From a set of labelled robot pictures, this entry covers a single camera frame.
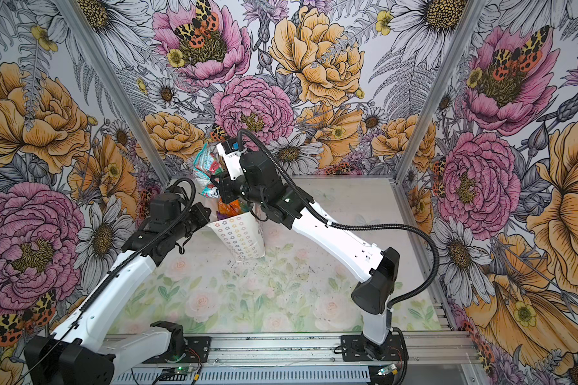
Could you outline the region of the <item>left aluminium frame post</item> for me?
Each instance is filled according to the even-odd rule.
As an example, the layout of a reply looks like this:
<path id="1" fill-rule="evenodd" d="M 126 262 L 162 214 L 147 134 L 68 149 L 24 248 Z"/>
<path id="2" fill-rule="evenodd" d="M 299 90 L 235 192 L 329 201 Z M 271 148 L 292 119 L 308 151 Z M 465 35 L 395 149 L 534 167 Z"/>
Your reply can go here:
<path id="1" fill-rule="evenodd" d="M 118 110 L 133 132 L 161 184 L 167 186 L 172 176 L 170 176 L 168 168 L 150 139 L 135 107 L 126 95 L 126 91 L 114 72 L 111 62 L 105 55 L 102 43 L 94 35 L 77 1 L 58 1 L 56 6 L 69 25 L 75 39 L 79 42 L 80 49 L 90 60 L 97 75 L 106 86 L 112 101 L 116 103 Z"/>

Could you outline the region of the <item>orange snack packet back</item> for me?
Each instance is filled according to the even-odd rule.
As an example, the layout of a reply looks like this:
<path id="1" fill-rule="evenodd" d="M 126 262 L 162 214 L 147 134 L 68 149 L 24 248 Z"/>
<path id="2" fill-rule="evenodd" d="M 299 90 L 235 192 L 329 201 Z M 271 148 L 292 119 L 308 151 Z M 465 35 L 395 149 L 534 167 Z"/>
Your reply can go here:
<path id="1" fill-rule="evenodd" d="M 218 202 L 218 219 L 226 219 L 239 216 L 244 213 L 242 204 L 240 200 L 233 201 L 231 203 L 226 203 L 222 200 Z"/>

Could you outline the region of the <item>white paper bag with cartoon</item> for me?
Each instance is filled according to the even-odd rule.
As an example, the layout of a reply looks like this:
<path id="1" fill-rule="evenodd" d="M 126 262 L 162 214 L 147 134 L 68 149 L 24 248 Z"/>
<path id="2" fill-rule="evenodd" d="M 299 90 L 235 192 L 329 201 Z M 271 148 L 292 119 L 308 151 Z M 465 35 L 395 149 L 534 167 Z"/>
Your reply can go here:
<path id="1" fill-rule="evenodd" d="M 265 256 L 263 226 L 260 221 L 261 210 L 243 200 L 240 200 L 244 213 L 226 219 L 218 219 L 207 226 L 218 236 L 231 251 L 236 260 L 245 261 Z"/>

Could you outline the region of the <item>aluminium front rail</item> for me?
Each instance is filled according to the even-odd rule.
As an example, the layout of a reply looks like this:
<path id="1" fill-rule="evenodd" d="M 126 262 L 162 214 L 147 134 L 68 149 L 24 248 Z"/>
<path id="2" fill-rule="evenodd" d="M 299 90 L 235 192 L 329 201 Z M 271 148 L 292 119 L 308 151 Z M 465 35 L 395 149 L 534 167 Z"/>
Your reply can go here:
<path id="1" fill-rule="evenodd" d="M 386 364 L 466 365 L 478 363 L 478 352 L 466 332 L 418 331 L 404 332 L 408 359 L 401 362 L 345 362 L 340 354 L 340 337 L 359 335 L 343 333 L 314 334 L 211 334 L 179 335 L 162 327 L 149 327 L 138 335 L 106 337 L 82 329 L 63 337 L 90 351 L 114 355 L 119 373 L 136 367 L 156 355 L 177 347 L 187 336 L 212 338 L 207 367 L 286 367 L 354 364 L 383 366 Z"/>

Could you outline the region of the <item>aluminium frame post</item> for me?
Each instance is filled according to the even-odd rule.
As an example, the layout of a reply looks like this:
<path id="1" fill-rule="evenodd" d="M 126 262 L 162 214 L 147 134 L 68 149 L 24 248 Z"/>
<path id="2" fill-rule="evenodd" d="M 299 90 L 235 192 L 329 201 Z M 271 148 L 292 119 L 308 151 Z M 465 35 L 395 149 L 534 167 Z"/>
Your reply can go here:
<path id="1" fill-rule="evenodd" d="M 419 114 L 414 134 L 410 138 L 407 148 L 401 157 L 401 162 L 398 165 L 395 174 L 396 184 L 401 184 L 401 182 L 404 181 L 404 178 L 409 171 L 409 167 L 412 165 L 414 157 L 417 155 L 420 143 L 426 137 L 428 127 L 432 122 L 438 102 L 446 91 L 446 85 L 450 81 L 462 53 L 464 53 L 465 48 L 470 43 L 471 37 L 477 28 L 478 21 L 485 7 L 486 1 L 482 0 L 469 1 L 467 3 L 467 7 L 459 22 L 458 28 L 452 38 L 451 46 L 442 60 L 441 67 L 430 89 L 430 93 L 425 100 L 425 105 Z"/>
<path id="2" fill-rule="evenodd" d="M 102 43 L 94 35 L 77 1 L 58 1 L 56 6 L 69 25 L 75 39 L 79 42 L 80 49 L 90 60 L 97 75 L 106 86 L 112 101 L 116 103 L 118 110 L 133 132 L 161 184 L 167 186 L 172 176 L 170 176 L 168 168 L 150 139 L 135 107 L 126 95 L 126 91 L 114 72 L 111 62 L 105 55 Z"/>

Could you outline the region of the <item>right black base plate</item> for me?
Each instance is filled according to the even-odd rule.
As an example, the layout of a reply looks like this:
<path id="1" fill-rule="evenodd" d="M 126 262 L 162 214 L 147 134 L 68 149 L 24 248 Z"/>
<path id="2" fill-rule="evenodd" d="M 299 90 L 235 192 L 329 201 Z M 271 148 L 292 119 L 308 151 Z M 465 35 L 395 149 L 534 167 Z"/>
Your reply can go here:
<path id="1" fill-rule="evenodd" d="M 340 354 L 345 362 L 401 362 L 408 359 L 404 339 L 398 334 L 388 334 L 382 345 L 373 343 L 364 335 L 342 335 Z"/>

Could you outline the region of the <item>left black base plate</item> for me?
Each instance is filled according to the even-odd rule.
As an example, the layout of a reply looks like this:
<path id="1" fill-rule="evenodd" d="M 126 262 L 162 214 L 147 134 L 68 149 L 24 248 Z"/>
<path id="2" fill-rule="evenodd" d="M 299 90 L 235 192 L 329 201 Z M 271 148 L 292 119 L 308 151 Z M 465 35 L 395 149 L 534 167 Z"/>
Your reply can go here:
<path id="1" fill-rule="evenodd" d="M 145 364 L 206 364 L 210 354 L 212 338 L 209 336 L 187 336 L 177 347 L 147 359 Z"/>

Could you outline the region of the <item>teal Fox's candy packet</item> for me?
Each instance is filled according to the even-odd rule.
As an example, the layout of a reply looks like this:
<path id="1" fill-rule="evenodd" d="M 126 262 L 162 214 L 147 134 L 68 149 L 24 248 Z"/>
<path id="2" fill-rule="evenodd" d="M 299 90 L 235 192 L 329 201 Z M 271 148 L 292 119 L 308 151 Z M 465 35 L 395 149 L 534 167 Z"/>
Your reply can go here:
<path id="1" fill-rule="evenodd" d="M 210 146 L 205 144 L 194 158 L 193 163 L 193 174 L 202 196 L 213 199 L 220 198 L 220 193 L 212 181 L 212 176 L 222 172 L 223 167 L 211 151 Z"/>

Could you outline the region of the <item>right aluminium frame post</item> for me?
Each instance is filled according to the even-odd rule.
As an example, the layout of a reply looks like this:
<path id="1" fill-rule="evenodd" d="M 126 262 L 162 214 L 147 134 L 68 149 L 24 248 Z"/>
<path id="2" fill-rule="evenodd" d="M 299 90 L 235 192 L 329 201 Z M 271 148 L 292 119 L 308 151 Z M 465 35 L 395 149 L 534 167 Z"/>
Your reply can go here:
<path id="1" fill-rule="evenodd" d="M 465 48 L 470 43 L 471 37 L 477 28 L 478 21 L 485 7 L 486 1 L 482 0 L 469 1 L 467 3 L 467 7 L 459 22 L 458 28 L 452 38 L 451 46 L 442 60 L 441 67 L 430 89 L 430 93 L 425 100 L 425 105 L 419 114 L 414 134 L 410 138 L 407 148 L 401 157 L 401 162 L 398 165 L 395 174 L 396 184 L 401 184 L 401 182 L 404 181 L 404 178 L 409 171 L 409 167 L 412 165 L 414 157 L 417 155 L 420 143 L 426 137 L 428 127 L 432 122 L 438 102 L 446 91 L 446 85 L 450 81 L 462 53 L 464 53 Z"/>

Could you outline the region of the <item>green circuit board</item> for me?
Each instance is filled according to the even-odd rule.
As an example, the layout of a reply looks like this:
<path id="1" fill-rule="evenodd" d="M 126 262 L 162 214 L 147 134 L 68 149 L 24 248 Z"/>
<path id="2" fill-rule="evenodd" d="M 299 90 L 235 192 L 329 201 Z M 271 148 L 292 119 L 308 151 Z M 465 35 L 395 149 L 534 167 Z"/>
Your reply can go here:
<path id="1" fill-rule="evenodd" d="M 165 375 L 164 381 L 170 382 L 191 382 L 197 374 L 196 367 L 175 367 L 163 372 Z"/>
<path id="2" fill-rule="evenodd" d="M 398 367 L 396 364 L 390 364 L 381 367 L 377 371 L 378 376 L 396 375 L 398 373 Z"/>

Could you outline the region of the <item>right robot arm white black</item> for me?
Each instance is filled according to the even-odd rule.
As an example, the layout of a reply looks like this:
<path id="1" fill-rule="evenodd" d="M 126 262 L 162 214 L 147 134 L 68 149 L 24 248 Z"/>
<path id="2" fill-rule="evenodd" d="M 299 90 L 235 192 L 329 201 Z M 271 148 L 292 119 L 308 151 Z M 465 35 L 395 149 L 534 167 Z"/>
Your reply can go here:
<path id="1" fill-rule="evenodd" d="M 357 280 L 351 298 L 363 314 L 361 352 L 381 361 L 388 353 L 390 311 L 387 302 L 398 276 L 399 253 L 369 244 L 353 232 L 339 229 L 329 214 L 296 184 L 283 181 L 273 158 L 262 151 L 217 147 L 226 166 L 213 176 L 221 198 L 258 205 L 265 219 L 315 242 Z"/>

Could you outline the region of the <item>left green circuit board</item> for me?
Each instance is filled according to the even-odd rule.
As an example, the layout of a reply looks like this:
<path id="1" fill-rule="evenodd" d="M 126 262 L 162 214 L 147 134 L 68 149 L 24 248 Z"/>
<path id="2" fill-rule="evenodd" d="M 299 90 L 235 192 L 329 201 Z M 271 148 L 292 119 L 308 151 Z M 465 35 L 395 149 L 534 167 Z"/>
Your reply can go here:
<path id="1" fill-rule="evenodd" d="M 196 367 L 175 367 L 163 372 L 165 375 L 164 381 L 170 382 L 191 382 L 197 374 Z"/>

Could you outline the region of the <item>right green circuit board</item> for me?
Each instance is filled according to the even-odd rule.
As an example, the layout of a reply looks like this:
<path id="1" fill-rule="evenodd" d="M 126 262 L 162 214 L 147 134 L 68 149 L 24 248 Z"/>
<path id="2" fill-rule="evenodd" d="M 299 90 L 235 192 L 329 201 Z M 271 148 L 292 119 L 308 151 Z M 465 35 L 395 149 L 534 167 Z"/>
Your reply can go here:
<path id="1" fill-rule="evenodd" d="M 396 375 L 398 373 L 398 367 L 396 364 L 390 364 L 381 367 L 377 371 L 378 376 Z"/>

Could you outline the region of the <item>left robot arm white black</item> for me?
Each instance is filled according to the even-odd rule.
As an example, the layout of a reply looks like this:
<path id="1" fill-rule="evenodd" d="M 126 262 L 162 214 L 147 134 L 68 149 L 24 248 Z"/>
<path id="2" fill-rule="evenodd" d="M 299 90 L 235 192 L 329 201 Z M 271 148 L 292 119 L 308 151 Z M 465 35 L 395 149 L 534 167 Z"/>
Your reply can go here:
<path id="1" fill-rule="evenodd" d="M 183 328 L 174 322 L 154 322 L 117 343 L 105 338 L 139 285 L 174 249 L 185 252 L 210 215 L 203 204 L 175 192 L 156 196 L 149 216 L 93 292 L 50 335 L 27 344 L 26 377 L 33 384 L 110 384 L 149 359 L 182 359 L 187 343 Z"/>

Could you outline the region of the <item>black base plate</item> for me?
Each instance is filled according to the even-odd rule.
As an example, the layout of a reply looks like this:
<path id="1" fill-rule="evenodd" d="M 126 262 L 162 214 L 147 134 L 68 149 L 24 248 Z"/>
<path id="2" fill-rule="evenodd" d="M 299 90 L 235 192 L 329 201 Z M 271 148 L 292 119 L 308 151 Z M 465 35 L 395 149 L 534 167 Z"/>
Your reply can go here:
<path id="1" fill-rule="evenodd" d="M 382 345 L 373 343 L 364 335 L 342 335 L 340 354 L 345 362 L 401 362 L 408 359 L 404 339 L 398 334 L 388 334 Z"/>
<path id="2" fill-rule="evenodd" d="M 209 336 L 187 336 L 177 347 L 147 359 L 145 364 L 206 364 L 210 354 L 212 338 Z"/>

